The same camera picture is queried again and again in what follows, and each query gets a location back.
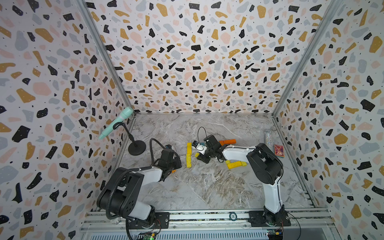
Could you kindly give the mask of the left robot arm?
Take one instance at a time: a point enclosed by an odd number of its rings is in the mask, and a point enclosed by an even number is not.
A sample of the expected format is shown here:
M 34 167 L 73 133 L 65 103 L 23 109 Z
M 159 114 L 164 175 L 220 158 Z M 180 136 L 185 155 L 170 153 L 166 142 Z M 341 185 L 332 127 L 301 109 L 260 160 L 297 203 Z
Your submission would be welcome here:
M 112 174 L 97 199 L 97 207 L 106 211 L 109 220 L 137 220 L 146 228 L 155 222 L 155 207 L 138 201 L 141 187 L 164 181 L 172 171 L 182 167 L 180 156 L 164 148 L 153 166 L 126 169 L 119 167 Z

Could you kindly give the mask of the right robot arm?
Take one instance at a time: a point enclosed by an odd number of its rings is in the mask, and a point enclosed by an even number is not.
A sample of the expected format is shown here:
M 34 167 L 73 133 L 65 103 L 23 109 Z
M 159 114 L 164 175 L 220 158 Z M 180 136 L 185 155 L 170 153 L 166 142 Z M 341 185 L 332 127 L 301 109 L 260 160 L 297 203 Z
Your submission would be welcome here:
M 268 226 L 284 226 L 286 211 L 281 200 L 280 179 L 284 174 L 282 162 L 264 143 L 255 147 L 239 147 L 221 144 L 215 136 L 209 135 L 203 143 L 194 141 L 192 147 L 199 153 L 196 158 L 209 163 L 213 158 L 225 162 L 234 161 L 251 166 L 256 178 L 263 183 L 265 196 L 264 213 L 252 217 L 250 223 Z

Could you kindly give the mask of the yellow block front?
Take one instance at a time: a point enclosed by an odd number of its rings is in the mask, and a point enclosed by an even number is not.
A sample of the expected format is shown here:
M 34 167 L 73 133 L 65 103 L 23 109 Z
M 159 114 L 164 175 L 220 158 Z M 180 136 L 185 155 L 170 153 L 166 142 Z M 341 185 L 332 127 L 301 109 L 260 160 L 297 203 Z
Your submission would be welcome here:
M 234 168 L 242 167 L 242 166 L 243 166 L 243 163 L 241 161 L 237 161 L 237 162 L 233 162 L 233 163 L 231 163 L 231 162 L 227 163 L 227 167 L 230 170 L 234 169 Z

